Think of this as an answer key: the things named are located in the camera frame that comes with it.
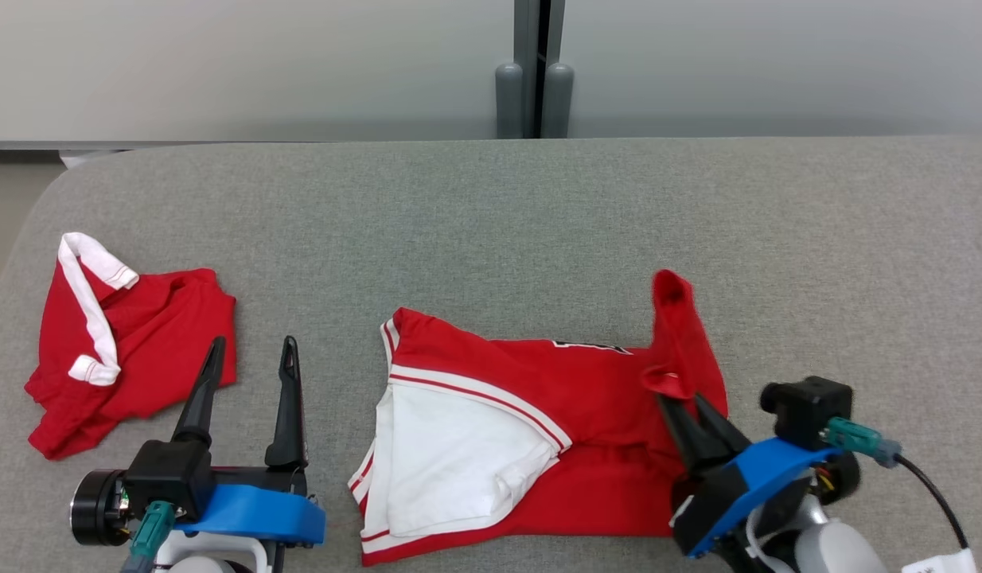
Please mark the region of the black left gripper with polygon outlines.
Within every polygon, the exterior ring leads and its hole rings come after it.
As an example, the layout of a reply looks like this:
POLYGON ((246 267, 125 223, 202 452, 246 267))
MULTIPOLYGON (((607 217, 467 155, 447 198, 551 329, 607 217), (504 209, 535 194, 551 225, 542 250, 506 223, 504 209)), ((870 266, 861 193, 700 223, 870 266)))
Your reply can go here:
MULTIPOLYGON (((214 338, 197 374, 171 442, 199 442, 210 447, 215 392, 224 373, 227 342, 214 338)), ((303 428, 303 394, 298 343, 292 335, 283 342, 278 368, 280 396, 274 436, 267 446, 265 466, 214 466, 218 485, 250 485, 272 492, 309 497, 305 468, 309 465, 308 443, 303 428)))

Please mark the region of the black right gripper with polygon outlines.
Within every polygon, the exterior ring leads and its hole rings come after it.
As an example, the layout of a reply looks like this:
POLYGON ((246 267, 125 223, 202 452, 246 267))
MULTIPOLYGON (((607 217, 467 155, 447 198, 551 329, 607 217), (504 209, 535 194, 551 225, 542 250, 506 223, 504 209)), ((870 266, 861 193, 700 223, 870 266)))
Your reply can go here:
POLYGON ((741 461, 731 460, 753 443, 702 394, 657 399, 688 476, 673 490, 684 495, 673 514, 677 547, 690 559, 709 554, 745 559, 741 529, 748 514, 748 472, 741 461))

